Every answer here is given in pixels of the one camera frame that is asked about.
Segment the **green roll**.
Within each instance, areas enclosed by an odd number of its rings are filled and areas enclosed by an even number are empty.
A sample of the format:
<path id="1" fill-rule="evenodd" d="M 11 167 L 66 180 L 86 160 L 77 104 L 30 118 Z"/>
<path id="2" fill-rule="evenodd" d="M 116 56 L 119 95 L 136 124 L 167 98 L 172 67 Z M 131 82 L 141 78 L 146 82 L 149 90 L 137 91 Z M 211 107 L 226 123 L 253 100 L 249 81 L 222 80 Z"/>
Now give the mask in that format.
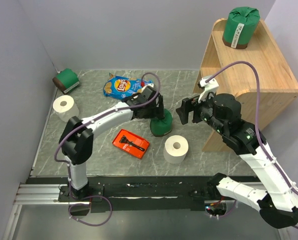
<path id="1" fill-rule="evenodd" d="M 52 82 L 63 94 L 68 94 L 80 85 L 78 75 L 69 68 L 58 73 Z"/>
<path id="2" fill-rule="evenodd" d="M 246 49 L 259 24 L 260 13 L 257 8 L 236 7 L 228 15 L 222 41 L 233 49 Z"/>
<path id="3" fill-rule="evenodd" d="M 172 131 L 172 114 L 167 109 L 164 109 L 163 113 L 163 119 L 152 118 L 150 120 L 150 131 L 155 137 L 163 137 Z"/>

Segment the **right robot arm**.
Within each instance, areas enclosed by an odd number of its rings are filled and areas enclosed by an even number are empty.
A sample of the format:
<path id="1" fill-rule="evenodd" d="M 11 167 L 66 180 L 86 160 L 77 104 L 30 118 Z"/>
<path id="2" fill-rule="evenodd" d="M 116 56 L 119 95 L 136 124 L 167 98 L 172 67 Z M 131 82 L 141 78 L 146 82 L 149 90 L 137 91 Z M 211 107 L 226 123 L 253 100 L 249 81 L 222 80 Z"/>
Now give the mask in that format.
<path id="1" fill-rule="evenodd" d="M 229 197 L 257 210 L 262 219 L 276 229 L 298 224 L 298 190 L 280 169 L 262 136 L 257 139 L 255 125 L 241 117 L 241 103 L 228 93 L 209 93 L 205 100 L 184 98 L 176 112 L 183 125 L 193 113 L 193 123 L 205 122 L 222 141 L 244 160 L 261 181 L 264 189 L 252 188 L 222 173 L 209 181 L 207 193 L 212 199 Z"/>

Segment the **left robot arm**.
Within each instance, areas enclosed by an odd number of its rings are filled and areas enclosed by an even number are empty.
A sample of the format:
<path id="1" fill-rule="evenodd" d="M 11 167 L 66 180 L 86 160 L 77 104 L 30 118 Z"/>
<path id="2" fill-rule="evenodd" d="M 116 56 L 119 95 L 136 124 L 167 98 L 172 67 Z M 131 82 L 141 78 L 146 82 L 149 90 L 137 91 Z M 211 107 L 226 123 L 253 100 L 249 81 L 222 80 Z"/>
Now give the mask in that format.
<path id="1" fill-rule="evenodd" d="M 163 96 L 154 92 L 151 96 L 136 93 L 113 107 L 87 118 L 79 119 L 76 116 L 70 118 L 59 139 L 54 160 L 67 166 L 71 197 L 76 201 L 83 201 L 90 194 L 86 162 L 93 154 L 93 142 L 96 137 L 134 119 L 163 117 Z"/>

